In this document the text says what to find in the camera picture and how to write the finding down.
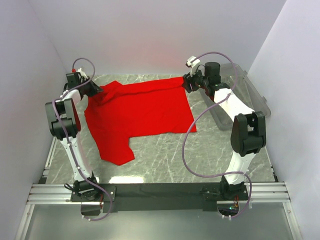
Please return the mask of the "red t shirt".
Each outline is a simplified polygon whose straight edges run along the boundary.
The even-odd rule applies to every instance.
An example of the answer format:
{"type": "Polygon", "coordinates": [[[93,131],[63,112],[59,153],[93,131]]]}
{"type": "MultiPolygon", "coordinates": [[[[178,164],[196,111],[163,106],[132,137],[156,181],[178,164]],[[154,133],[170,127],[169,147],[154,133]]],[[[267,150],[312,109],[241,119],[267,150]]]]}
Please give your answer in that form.
{"type": "Polygon", "coordinates": [[[84,111],[102,160],[121,166],[135,159],[130,138],[196,132],[181,76],[102,86],[84,111]]]}

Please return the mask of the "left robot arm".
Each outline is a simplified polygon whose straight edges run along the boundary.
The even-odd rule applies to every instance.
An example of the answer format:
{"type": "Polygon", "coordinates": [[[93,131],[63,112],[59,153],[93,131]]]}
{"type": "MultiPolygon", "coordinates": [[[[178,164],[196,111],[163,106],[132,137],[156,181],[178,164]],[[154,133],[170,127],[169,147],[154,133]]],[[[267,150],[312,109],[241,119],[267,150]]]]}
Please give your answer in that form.
{"type": "Polygon", "coordinates": [[[73,185],[66,183],[64,187],[79,202],[102,201],[103,191],[97,186],[99,179],[95,177],[81,145],[82,127],[76,104],[84,96],[93,97],[103,89],[81,69],[72,69],[66,78],[62,95],[45,104],[49,131],[63,145],[73,170],[73,185]]]}

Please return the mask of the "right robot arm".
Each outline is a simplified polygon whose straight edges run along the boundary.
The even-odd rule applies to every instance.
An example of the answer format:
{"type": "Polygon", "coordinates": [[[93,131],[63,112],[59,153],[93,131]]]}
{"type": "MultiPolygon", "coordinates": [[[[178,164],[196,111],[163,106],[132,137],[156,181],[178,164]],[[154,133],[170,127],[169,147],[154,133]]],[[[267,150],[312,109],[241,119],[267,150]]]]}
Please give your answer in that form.
{"type": "Polygon", "coordinates": [[[201,71],[200,61],[192,57],[186,66],[190,72],[183,76],[183,88],[188,93],[203,89],[214,105],[221,107],[232,120],[230,144],[233,153],[226,173],[219,175],[221,181],[217,195],[223,200],[233,200],[247,192],[246,172],[267,143],[265,115],[248,107],[231,86],[221,81],[219,63],[207,62],[201,71]]]}

